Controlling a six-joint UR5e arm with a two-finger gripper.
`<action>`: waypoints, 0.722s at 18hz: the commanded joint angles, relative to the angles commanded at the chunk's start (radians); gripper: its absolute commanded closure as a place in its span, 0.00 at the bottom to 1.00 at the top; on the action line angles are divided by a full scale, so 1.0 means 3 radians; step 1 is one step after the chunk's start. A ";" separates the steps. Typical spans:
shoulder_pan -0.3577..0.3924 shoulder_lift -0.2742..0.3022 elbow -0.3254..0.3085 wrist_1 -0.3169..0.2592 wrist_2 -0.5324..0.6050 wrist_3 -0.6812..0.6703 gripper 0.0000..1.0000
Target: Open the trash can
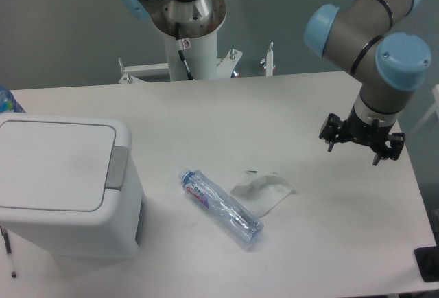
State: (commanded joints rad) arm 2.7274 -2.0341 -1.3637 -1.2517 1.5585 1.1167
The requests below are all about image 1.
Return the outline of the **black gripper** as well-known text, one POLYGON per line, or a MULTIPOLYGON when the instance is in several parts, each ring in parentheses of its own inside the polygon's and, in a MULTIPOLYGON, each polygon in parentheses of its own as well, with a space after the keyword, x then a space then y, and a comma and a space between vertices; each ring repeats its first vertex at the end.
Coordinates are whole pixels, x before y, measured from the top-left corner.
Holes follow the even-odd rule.
POLYGON ((355 111, 351 111, 348 118, 342 121, 339 116, 330 113, 323 123, 319 138, 328 145, 331 152, 337 143, 353 142, 372 148, 375 153, 373 165, 381 160, 397 161, 405 145, 405 133, 392 133, 393 124, 380 126, 363 122, 355 111))

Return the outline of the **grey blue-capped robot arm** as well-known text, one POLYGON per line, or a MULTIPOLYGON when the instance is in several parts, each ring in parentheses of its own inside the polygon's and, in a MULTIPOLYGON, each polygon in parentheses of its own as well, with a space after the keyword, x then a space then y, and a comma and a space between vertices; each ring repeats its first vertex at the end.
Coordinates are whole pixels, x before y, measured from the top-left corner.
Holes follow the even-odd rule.
MULTIPOLYGON (((422 0, 353 0, 345 10, 327 4, 308 21, 305 44, 361 83, 346 119, 330 114, 319 137, 329 146, 369 147, 375 162, 397 160, 405 134, 392 127, 431 64, 426 42, 392 28, 422 0)), ((150 19, 163 35, 172 80, 231 77, 238 55, 217 58, 217 31, 226 18, 224 0, 121 0, 139 20, 150 19)))

